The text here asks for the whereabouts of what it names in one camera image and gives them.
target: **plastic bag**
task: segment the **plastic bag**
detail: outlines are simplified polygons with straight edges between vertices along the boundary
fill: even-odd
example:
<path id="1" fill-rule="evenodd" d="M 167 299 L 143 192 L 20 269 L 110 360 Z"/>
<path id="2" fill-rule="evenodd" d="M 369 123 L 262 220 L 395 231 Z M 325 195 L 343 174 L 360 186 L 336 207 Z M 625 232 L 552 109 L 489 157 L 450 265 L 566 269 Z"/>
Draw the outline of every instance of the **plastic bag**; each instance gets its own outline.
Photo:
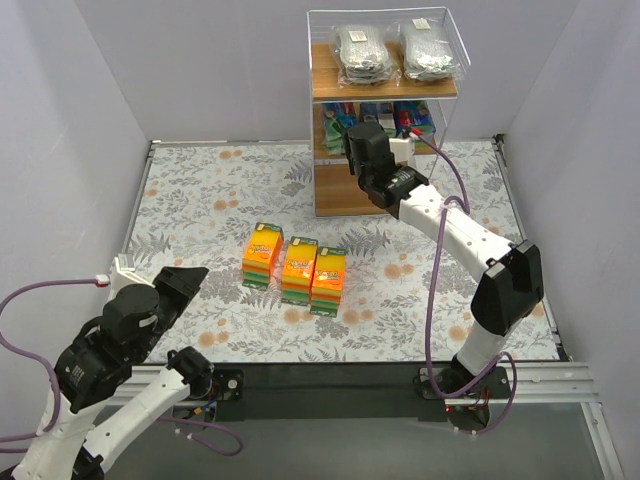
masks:
<path id="1" fill-rule="evenodd" d="M 340 71 L 338 84 L 376 85 L 401 77 L 398 64 L 384 43 L 383 30 L 372 25 L 333 28 L 331 49 Z"/>
<path id="2" fill-rule="evenodd" d="M 433 82 L 455 75 L 459 69 L 442 24 L 415 18 L 398 25 L 404 56 L 404 75 L 410 80 Z"/>

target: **blue package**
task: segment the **blue package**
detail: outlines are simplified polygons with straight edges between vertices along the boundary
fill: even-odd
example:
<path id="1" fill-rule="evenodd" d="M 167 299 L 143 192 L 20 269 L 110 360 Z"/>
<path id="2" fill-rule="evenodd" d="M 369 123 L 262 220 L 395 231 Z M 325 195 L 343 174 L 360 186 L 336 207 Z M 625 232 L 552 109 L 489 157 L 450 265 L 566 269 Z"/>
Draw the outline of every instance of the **blue package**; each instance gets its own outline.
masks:
<path id="1" fill-rule="evenodd" d="M 401 101 L 393 104 L 396 134 L 403 128 L 416 128 L 422 132 L 427 140 L 431 141 L 436 133 L 436 126 L 431 120 L 429 108 L 424 101 Z"/>

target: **cable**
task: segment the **cable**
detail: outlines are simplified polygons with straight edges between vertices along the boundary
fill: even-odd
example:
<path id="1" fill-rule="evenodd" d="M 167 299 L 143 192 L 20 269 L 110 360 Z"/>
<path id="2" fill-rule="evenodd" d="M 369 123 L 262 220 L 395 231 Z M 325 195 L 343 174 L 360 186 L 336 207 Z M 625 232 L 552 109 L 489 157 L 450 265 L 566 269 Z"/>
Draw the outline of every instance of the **cable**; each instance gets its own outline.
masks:
<path id="1" fill-rule="evenodd" d="M 411 134 L 419 138 L 420 140 L 422 140 L 429 147 L 431 147 L 438 155 L 444 158 L 444 160 L 449 164 L 449 166 L 453 170 L 453 173 L 456 179 L 458 180 L 458 184 L 460 185 L 460 190 L 462 191 L 462 199 L 455 195 L 451 195 L 446 198 L 446 200 L 444 201 L 445 208 L 442 209 L 442 214 L 440 216 L 440 226 L 438 228 L 438 240 L 436 242 L 436 254 L 433 261 L 433 269 L 431 271 L 431 284 L 429 285 L 429 298 L 427 301 L 427 318 L 425 323 L 425 336 L 424 336 L 424 350 L 425 350 L 425 357 L 426 357 L 426 364 L 427 364 L 427 372 L 429 376 L 429 383 L 431 384 L 431 388 L 433 389 L 433 391 L 440 398 L 460 397 L 465 393 L 467 393 L 476 384 L 478 384 L 478 382 L 480 382 L 497 365 L 500 359 L 506 356 L 509 362 L 511 363 L 511 368 L 513 370 L 513 388 L 511 389 L 511 395 L 509 396 L 509 400 L 507 401 L 507 405 L 502 411 L 502 414 L 500 414 L 500 416 L 496 419 L 496 421 L 494 421 L 491 425 L 485 427 L 480 431 L 475 431 L 475 430 L 464 431 L 463 430 L 465 433 L 470 433 L 473 435 L 475 435 L 476 433 L 488 433 L 494 428 L 496 428 L 504 420 L 506 415 L 511 410 L 511 406 L 513 404 L 513 400 L 516 395 L 516 388 L 517 388 L 517 382 L 518 382 L 518 374 L 516 371 L 515 361 L 513 360 L 513 357 L 509 352 L 506 352 L 506 351 L 500 352 L 489 362 L 489 364 L 484 369 L 482 369 L 482 371 L 478 375 L 476 375 L 473 378 L 473 380 L 471 380 L 464 387 L 452 393 L 445 393 L 442 390 L 440 390 L 440 387 L 436 382 L 435 372 L 433 369 L 433 360 L 431 358 L 431 326 L 433 324 L 433 304 L 435 301 L 436 284 L 438 282 L 438 270 L 440 269 L 440 259 L 442 257 L 442 250 L 444 247 L 444 233 L 446 228 L 447 211 L 448 211 L 447 206 L 455 202 L 458 205 L 460 205 L 460 207 L 464 210 L 464 212 L 467 215 L 470 213 L 471 209 L 469 206 L 469 197 L 467 196 L 467 190 L 464 186 L 462 176 L 460 175 L 460 172 L 458 171 L 454 163 L 451 161 L 449 156 L 446 153 L 444 153 L 442 150 L 440 150 L 437 146 L 428 142 L 427 139 L 420 133 L 419 130 L 413 129 L 411 131 Z"/>
<path id="2" fill-rule="evenodd" d="M 54 287 L 54 286 L 62 286 L 62 285 L 101 286 L 102 284 L 100 284 L 96 278 L 85 278 L 80 280 L 51 280 L 48 282 L 32 283 L 31 285 L 27 285 L 25 287 L 19 288 L 15 292 L 9 294 L 9 296 L 7 296 L 7 298 L 5 298 L 2 301 L 2 303 L 0 303 L 0 315 L 2 315 L 3 310 L 11 300 L 13 300 L 19 295 L 22 295 L 25 292 L 28 292 L 30 290 L 35 290 L 36 288 Z M 58 377 L 56 376 L 56 372 L 54 371 L 53 366 L 51 365 L 51 363 L 49 363 L 49 361 L 46 358 L 38 355 L 37 353 L 32 353 L 13 345 L 6 338 L 4 338 L 4 336 L 2 335 L 2 332 L 0 332 L 0 345 L 2 345 L 4 348 L 9 350 L 10 352 L 20 355 L 21 357 L 26 357 L 26 358 L 30 358 L 31 360 L 35 360 L 36 362 L 40 363 L 47 371 L 47 374 L 49 375 L 49 382 L 51 383 L 51 390 L 53 391 L 53 414 L 51 415 L 51 420 L 49 421 L 47 426 L 43 428 L 43 430 L 45 432 L 50 431 L 58 421 L 58 416 L 60 415 L 60 385 L 58 385 Z M 33 432 L 33 433 L 26 433 L 23 435 L 13 435 L 9 437 L 2 437 L 0 438 L 0 443 L 10 443 L 10 442 L 17 442 L 20 440 L 30 440 L 32 438 L 36 438 L 37 436 L 38 434 L 36 432 Z M 17 450 L 22 450 L 22 449 L 3 449 L 3 450 L 0 450 L 0 453 L 22 453 L 21 451 L 17 451 Z"/>
<path id="3" fill-rule="evenodd" d="M 204 427 L 204 428 L 214 428 L 216 430 L 220 430 L 221 432 L 226 433 L 227 435 L 231 435 L 238 442 L 238 448 L 236 448 L 235 450 L 224 450 L 220 447 L 213 445 L 208 440 L 205 440 L 199 435 L 192 434 L 192 433 L 184 433 L 180 429 L 176 430 L 177 433 L 185 435 L 190 440 L 194 440 L 199 444 L 204 445 L 209 450 L 213 450 L 214 452 L 219 453 L 220 455 L 224 455 L 225 457 L 233 457 L 235 455 L 238 455 L 244 449 L 244 441 L 239 433 L 233 431 L 228 427 L 219 425 L 217 423 L 200 422 L 198 420 L 187 420 L 187 419 L 175 418 L 175 417 L 160 417 L 158 420 L 161 422 L 183 423 L 185 425 L 195 425 L 195 426 Z"/>
<path id="4" fill-rule="evenodd" d="M 453 163 L 453 161 L 449 158 L 449 155 L 444 153 L 440 148 L 438 148 L 437 145 L 434 145 L 433 143 L 429 142 L 424 137 L 424 135 L 422 135 L 420 130 L 418 130 L 416 128 L 413 128 L 411 130 L 411 134 L 414 135 L 415 137 L 417 137 L 419 140 L 421 140 L 424 143 L 426 143 L 429 148 L 431 148 L 434 152 L 436 152 L 438 155 L 440 155 L 442 158 L 444 158 L 445 162 L 447 162 L 449 167 L 451 167 L 451 170 L 453 170 L 453 174 L 455 175 L 456 180 L 458 180 L 458 185 L 460 186 L 460 191 L 462 192 L 463 200 L 461 200 L 460 197 L 449 197 L 449 198 L 455 198 L 455 200 L 458 202 L 458 204 L 462 207 L 462 210 L 467 215 L 469 215 L 469 213 L 471 213 L 471 207 L 469 206 L 469 197 L 467 195 L 467 189 L 464 186 L 464 181 L 462 180 L 462 175 L 460 175 L 460 172 L 456 168 L 456 166 Z"/>
<path id="5" fill-rule="evenodd" d="M 0 448 L 0 453 L 27 453 L 28 448 Z"/>

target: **table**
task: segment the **table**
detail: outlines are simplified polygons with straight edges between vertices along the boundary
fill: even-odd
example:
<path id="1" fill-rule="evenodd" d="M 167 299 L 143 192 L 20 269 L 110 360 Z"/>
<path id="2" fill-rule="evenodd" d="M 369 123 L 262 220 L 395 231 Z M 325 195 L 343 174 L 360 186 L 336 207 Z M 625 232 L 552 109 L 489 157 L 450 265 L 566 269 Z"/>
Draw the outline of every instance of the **table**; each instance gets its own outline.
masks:
<path id="1" fill-rule="evenodd" d="M 446 143 L 461 170 L 472 217 L 514 242 L 521 237 L 492 144 Z M 434 156 L 417 158 L 429 173 Z M 152 280 L 165 265 L 211 270 L 198 296 L 158 343 L 149 362 L 187 345 L 215 362 L 390 362 L 424 358 L 424 321 L 435 244 L 389 215 L 318 218 L 308 144 L 159 144 L 150 159 L 128 252 Z M 457 192 L 444 162 L 430 176 Z M 266 292 L 241 285 L 241 257 L 257 221 L 349 251 L 337 318 L 280 302 L 275 273 Z M 279 264 L 286 251 L 285 243 Z M 432 352 L 450 360 L 473 323 L 476 285 L 443 256 Z M 542 305 L 521 322 L 507 348 L 520 360 L 558 359 Z"/>

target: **packaged item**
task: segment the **packaged item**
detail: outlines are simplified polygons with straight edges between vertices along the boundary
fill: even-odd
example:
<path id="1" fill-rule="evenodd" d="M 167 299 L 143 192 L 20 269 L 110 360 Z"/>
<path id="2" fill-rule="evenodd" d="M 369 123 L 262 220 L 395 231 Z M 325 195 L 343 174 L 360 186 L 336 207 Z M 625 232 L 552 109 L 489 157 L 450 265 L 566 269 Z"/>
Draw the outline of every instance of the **packaged item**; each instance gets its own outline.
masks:
<path id="1" fill-rule="evenodd" d="M 335 317 L 338 314 L 347 252 L 341 248 L 320 247 L 311 285 L 311 313 Z"/>
<path id="2" fill-rule="evenodd" d="M 339 85 L 375 85 L 401 72 L 384 43 L 384 32 L 372 25 L 342 25 L 333 29 L 333 57 L 340 67 Z"/>
<path id="3" fill-rule="evenodd" d="M 245 287 L 267 289 L 282 240 L 282 228 L 271 223 L 256 223 L 242 257 L 242 284 Z"/>
<path id="4" fill-rule="evenodd" d="M 283 302 L 295 305 L 309 304 L 317 252 L 317 240 L 291 237 L 282 269 Z"/>
<path id="5" fill-rule="evenodd" d="M 391 102 L 361 103 L 360 120 L 362 122 L 378 122 L 389 137 L 396 136 L 396 124 Z"/>
<path id="6" fill-rule="evenodd" d="M 358 123 L 356 109 L 351 102 L 323 103 L 324 144 L 330 155 L 342 155 L 342 132 Z"/>
<path id="7" fill-rule="evenodd" d="M 439 20 L 414 18 L 401 22 L 398 31 L 405 77 L 433 82 L 458 71 L 447 34 Z"/>
<path id="8" fill-rule="evenodd" d="M 436 133 L 436 126 L 431 120 L 429 108 L 424 100 L 394 102 L 393 113 L 396 121 L 396 134 L 403 128 L 416 128 L 431 143 Z"/>

